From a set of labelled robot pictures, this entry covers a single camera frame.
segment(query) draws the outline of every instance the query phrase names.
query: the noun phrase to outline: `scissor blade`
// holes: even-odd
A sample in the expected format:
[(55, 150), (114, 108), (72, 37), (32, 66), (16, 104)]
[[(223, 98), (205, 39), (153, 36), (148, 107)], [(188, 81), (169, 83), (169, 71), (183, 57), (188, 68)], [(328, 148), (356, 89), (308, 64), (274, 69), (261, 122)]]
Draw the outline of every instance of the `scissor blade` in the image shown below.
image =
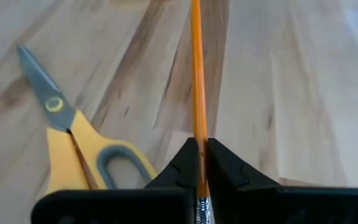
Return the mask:
[(49, 121), (59, 129), (69, 129), (75, 110), (68, 104), (62, 91), (41, 67), (36, 57), (23, 45), (17, 46), (24, 73), (29, 78)]

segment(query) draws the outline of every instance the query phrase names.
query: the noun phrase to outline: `yellow scissors handle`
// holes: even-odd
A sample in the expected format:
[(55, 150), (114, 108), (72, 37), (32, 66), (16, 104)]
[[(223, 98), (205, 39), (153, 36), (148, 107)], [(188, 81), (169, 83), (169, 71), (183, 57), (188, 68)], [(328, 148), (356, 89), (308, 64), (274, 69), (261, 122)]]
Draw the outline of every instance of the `yellow scissors handle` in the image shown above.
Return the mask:
[[(106, 168), (108, 162), (116, 156), (130, 159), (145, 180), (152, 180), (157, 176), (150, 161), (138, 148), (126, 141), (102, 137), (93, 129), (82, 112), (76, 111), (70, 130), (98, 189), (116, 188)], [(48, 193), (60, 189), (88, 189), (75, 147), (72, 140), (70, 140), (71, 145), (68, 142), (70, 138), (71, 136), (67, 133), (52, 128), (48, 129), (51, 162)]]

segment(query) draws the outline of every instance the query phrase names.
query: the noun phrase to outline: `wooden surface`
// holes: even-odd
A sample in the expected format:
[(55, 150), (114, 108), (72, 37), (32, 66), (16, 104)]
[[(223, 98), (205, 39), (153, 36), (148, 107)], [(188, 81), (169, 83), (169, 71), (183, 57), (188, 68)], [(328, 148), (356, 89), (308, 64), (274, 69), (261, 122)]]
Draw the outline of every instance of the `wooden surface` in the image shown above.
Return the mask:
[[(0, 0), (0, 223), (29, 223), (48, 125), (20, 42), (161, 171), (192, 132), (190, 2)], [(358, 0), (201, 0), (208, 134), (285, 185), (358, 187)], [(126, 161), (121, 187), (142, 187)]]

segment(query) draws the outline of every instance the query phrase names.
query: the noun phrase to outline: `scissors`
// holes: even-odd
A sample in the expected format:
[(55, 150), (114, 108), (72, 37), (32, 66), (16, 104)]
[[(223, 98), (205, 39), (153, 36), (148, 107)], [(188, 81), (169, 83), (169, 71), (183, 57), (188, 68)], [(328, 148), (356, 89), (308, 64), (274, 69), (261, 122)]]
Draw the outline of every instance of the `scissors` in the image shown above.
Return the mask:
[(50, 182), (47, 194), (63, 189), (116, 189), (107, 164), (117, 156), (128, 158), (150, 182), (157, 176), (146, 156), (133, 144), (102, 137), (80, 110), (74, 110), (50, 75), (25, 46), (17, 46), (29, 78), (48, 120)]

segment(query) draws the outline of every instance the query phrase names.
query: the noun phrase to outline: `wooden table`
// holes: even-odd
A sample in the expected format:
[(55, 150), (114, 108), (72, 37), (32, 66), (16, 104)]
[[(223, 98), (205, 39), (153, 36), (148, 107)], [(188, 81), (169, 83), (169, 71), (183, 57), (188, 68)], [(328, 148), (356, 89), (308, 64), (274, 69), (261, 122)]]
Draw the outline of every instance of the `wooden table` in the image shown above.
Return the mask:
[[(358, 0), (202, 0), (208, 131), (287, 185), (358, 187)], [(188, 0), (0, 0), (0, 223), (29, 223), (48, 125), (16, 44), (161, 171), (192, 132)], [(111, 165), (121, 187), (132, 166)]]

